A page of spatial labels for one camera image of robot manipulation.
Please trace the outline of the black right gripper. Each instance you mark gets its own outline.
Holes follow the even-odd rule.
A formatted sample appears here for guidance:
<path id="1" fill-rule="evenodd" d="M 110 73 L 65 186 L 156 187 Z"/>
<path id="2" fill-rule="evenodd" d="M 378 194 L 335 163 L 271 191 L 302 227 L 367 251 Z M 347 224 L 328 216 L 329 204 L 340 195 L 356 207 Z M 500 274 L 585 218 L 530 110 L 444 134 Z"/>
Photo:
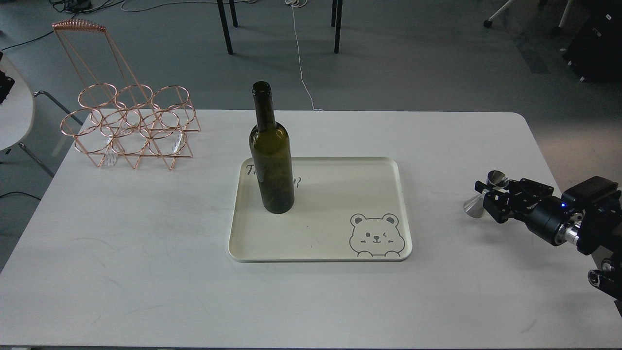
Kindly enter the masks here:
<path id="1" fill-rule="evenodd" d="M 499 224 L 515 219 L 553 246 L 567 241 L 571 214 L 566 204 L 553 196 L 553 187 L 522 178 L 476 181 L 474 189 L 485 193 L 484 210 Z"/>

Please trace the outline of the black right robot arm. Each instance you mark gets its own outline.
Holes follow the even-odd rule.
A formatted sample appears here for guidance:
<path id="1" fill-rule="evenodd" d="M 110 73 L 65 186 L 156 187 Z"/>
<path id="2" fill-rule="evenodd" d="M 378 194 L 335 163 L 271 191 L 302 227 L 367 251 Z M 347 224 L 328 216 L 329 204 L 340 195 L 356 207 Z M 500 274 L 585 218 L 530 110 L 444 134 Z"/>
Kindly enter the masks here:
<path id="1" fill-rule="evenodd" d="M 515 219 L 549 244 L 569 242 L 584 255 L 607 250 L 609 256 L 597 261 L 597 268 L 588 272 L 588 281 L 621 299 L 621 190 L 617 182 L 594 176 L 555 197 L 552 186 L 491 171 L 486 182 L 475 182 L 474 189 L 477 195 L 464 204 L 471 217 L 487 212 L 499 224 Z"/>

